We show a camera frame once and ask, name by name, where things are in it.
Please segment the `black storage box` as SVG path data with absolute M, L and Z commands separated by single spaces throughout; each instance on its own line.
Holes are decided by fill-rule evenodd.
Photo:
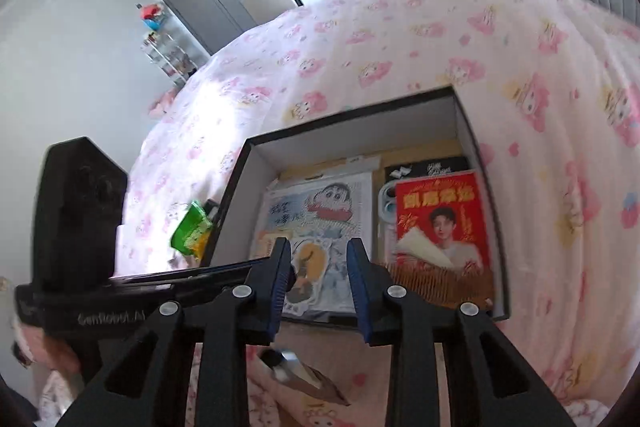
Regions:
M 506 260 L 480 148 L 450 88 L 360 107 L 245 141 L 203 261 L 291 246 L 288 321 L 355 327 L 349 241 L 430 303 L 510 315 Z

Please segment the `cartoon sticker sheet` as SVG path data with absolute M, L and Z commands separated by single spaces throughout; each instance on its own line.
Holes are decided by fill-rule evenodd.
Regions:
M 347 274 L 351 239 L 371 248 L 373 183 L 370 172 L 280 185 L 266 191 L 258 213 L 250 255 L 267 257 L 284 237 L 290 242 L 296 281 L 286 294 L 287 317 L 321 321 L 330 314 L 352 315 Z

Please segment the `wooden comb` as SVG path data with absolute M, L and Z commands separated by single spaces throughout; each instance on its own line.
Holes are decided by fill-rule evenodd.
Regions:
M 494 282 L 490 272 L 471 270 L 465 273 L 431 265 L 385 263 L 395 284 L 413 291 L 428 303 L 454 309 L 462 303 L 475 303 L 482 310 L 495 303 Z

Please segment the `green snack bag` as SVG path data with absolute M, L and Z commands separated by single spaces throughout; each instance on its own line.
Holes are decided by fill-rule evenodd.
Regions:
M 197 200 L 191 202 L 171 236 L 170 246 L 184 257 L 201 261 L 214 227 L 218 208 L 219 205 L 213 199 L 207 199 L 204 204 L 200 204 Z

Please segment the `red poster card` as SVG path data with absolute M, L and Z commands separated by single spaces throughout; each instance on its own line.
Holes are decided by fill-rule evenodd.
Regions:
M 455 284 L 492 286 L 491 260 L 480 186 L 474 171 L 398 182 L 398 267 L 433 270 Z

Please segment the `silver foil packet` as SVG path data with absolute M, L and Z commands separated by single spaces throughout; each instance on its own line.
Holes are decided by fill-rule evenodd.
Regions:
M 300 361 L 292 350 L 266 348 L 259 352 L 258 357 L 270 370 L 271 377 L 279 384 L 314 399 L 343 407 L 350 406 L 344 393 L 329 377 Z

